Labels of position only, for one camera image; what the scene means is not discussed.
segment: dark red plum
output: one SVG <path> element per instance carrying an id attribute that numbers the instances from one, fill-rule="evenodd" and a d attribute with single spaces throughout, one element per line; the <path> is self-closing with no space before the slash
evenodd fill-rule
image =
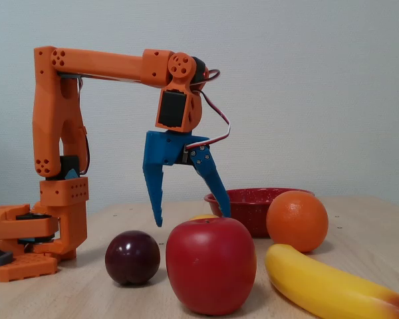
<path id="1" fill-rule="evenodd" d="M 149 234 L 125 231 L 109 244 L 105 266 L 110 277 L 118 284 L 144 284 L 160 267 L 160 249 Z"/>

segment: red apple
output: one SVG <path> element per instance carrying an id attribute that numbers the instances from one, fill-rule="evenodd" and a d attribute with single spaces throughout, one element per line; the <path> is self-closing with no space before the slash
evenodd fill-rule
<path id="1" fill-rule="evenodd" d="M 173 291 L 187 308 L 231 314 L 253 288 L 257 259 L 249 231 L 232 218 L 197 219 L 178 225 L 166 247 Z"/>

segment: banana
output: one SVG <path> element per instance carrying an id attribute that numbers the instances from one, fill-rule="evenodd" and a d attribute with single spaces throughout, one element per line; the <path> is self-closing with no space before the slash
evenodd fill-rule
<path id="1" fill-rule="evenodd" d="M 323 319 L 399 319 L 399 294 L 320 263 L 290 245 L 274 244 L 267 274 L 280 293 Z"/>
<path id="2" fill-rule="evenodd" d="M 207 219 L 207 218 L 219 218 L 219 216 L 212 215 L 212 214 L 196 215 L 196 216 L 193 216 L 190 219 L 190 221 L 195 221 L 196 219 Z"/>

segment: orange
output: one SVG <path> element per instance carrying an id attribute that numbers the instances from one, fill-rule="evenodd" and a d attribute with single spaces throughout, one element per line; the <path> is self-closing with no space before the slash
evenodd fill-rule
<path id="1" fill-rule="evenodd" d="M 325 240 L 328 214 L 314 195 L 287 191 L 269 206 L 266 227 L 275 243 L 288 244 L 306 253 L 318 248 Z"/>

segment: wooden table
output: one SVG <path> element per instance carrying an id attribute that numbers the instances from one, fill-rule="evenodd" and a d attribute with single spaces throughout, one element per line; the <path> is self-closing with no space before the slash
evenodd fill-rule
<path id="1" fill-rule="evenodd" d="M 330 227 L 313 258 L 399 292 L 399 207 L 374 197 L 322 197 Z M 0 283 L 0 319 L 201 317 L 186 310 L 166 275 L 165 245 L 170 231 L 194 215 L 209 213 L 207 203 L 167 203 L 164 225 L 155 226 L 150 205 L 114 205 L 89 216 L 88 239 L 75 261 L 60 264 L 52 276 Z M 143 230 L 160 244 L 162 263 L 150 284 L 120 288 L 104 267 L 109 242 L 120 232 Z M 250 297 L 230 317 L 314 318 L 277 294 L 263 262 L 270 239 L 256 239 L 257 276 Z"/>

